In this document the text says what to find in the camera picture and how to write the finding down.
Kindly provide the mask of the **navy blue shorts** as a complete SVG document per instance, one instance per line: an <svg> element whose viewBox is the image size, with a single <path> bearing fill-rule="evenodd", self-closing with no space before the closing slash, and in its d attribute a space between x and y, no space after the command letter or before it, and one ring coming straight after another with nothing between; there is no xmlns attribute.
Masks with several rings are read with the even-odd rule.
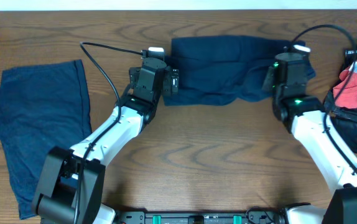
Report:
<svg viewBox="0 0 357 224"><path fill-rule="evenodd" d="M179 71L178 93L164 97L164 103L224 106L269 98L271 92L262 88L268 68L289 45L246 35L174 38L165 61Z"/></svg>

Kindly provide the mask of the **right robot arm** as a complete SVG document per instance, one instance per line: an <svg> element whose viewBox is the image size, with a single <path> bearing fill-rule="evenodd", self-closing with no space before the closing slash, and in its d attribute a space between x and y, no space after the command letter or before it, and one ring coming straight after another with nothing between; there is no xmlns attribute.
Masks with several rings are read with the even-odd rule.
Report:
<svg viewBox="0 0 357 224"><path fill-rule="evenodd" d="M332 125L322 102L306 94L304 55L275 56L266 80L272 110L310 154L332 194L327 208L299 203L284 209L286 223L357 223L357 157Z"/></svg>

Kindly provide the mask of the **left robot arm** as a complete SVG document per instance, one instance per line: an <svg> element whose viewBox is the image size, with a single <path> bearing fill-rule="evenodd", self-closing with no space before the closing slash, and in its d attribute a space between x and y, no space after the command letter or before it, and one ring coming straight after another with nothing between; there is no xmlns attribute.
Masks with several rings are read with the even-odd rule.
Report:
<svg viewBox="0 0 357 224"><path fill-rule="evenodd" d="M129 70L125 93L110 117L69 149L46 156L32 211L50 223L112 223L116 212L101 202L106 167L152 121L159 98L174 95L179 71L162 58L146 57Z"/></svg>

